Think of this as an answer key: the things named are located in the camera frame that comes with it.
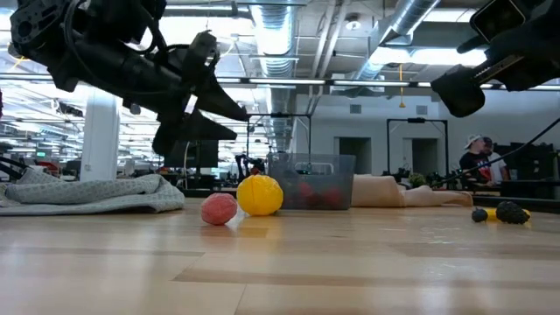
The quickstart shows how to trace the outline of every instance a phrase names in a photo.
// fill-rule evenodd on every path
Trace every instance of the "white cap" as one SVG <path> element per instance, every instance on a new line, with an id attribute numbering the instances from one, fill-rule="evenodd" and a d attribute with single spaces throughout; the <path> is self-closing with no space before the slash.
<path id="1" fill-rule="evenodd" d="M 470 135 L 466 138 L 466 146 L 465 146 L 465 150 L 468 149 L 471 144 L 473 144 L 473 142 L 481 139 L 482 136 L 481 135 Z"/>

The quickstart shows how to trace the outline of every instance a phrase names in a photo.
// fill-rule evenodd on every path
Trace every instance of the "pink ball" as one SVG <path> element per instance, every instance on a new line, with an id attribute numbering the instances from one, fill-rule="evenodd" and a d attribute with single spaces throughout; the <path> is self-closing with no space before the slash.
<path id="1" fill-rule="evenodd" d="M 202 220 L 224 225 L 237 214 L 237 201 L 229 193 L 213 193 L 202 202 Z"/>

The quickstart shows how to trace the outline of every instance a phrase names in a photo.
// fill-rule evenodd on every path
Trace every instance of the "doorway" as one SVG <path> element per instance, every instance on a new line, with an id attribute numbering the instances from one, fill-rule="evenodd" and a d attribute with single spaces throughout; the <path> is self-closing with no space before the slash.
<path id="1" fill-rule="evenodd" d="M 371 138 L 340 137 L 339 154 L 356 157 L 356 174 L 371 174 Z"/>
<path id="2" fill-rule="evenodd" d="M 437 139 L 412 139 L 412 171 L 424 176 L 438 171 Z"/>

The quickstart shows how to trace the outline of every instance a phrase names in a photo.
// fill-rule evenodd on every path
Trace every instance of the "monitor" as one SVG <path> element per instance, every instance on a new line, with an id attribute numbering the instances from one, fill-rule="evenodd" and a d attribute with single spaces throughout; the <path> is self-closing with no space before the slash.
<path id="1" fill-rule="evenodd" d="M 164 167 L 183 167 L 186 141 L 177 141 L 165 156 Z M 218 140 L 191 141 L 186 153 L 186 167 L 196 167 L 197 146 L 200 147 L 200 167 L 218 167 Z"/>

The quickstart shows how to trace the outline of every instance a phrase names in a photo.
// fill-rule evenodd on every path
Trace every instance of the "yellow ball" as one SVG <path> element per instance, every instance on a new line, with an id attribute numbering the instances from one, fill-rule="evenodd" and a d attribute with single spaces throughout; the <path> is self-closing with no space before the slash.
<path id="1" fill-rule="evenodd" d="M 280 209 L 283 199 L 282 188 L 269 176 L 249 176 L 237 187 L 237 202 L 250 215 L 273 214 Z"/>

